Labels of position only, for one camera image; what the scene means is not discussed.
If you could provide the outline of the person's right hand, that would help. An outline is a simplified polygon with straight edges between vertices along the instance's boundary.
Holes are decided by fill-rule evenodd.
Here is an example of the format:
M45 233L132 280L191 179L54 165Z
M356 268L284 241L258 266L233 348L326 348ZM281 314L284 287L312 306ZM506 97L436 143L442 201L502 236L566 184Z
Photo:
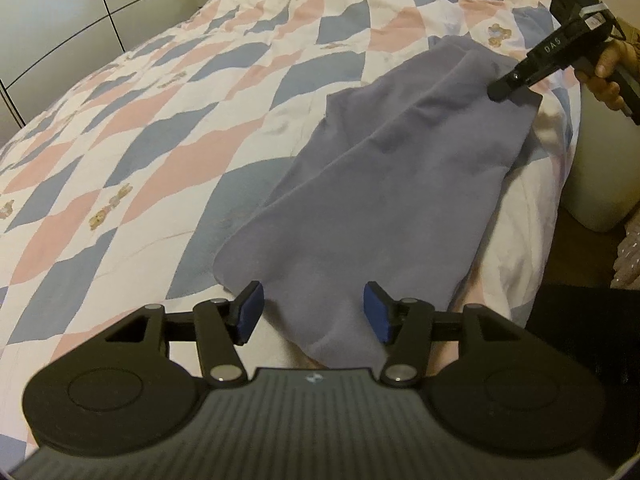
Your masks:
M631 76L639 79L639 48L628 41L613 39L601 53L592 76L581 70L575 72L579 82L614 112L622 110L626 105L620 95L620 86L616 82L608 82L608 77L620 66L624 66Z

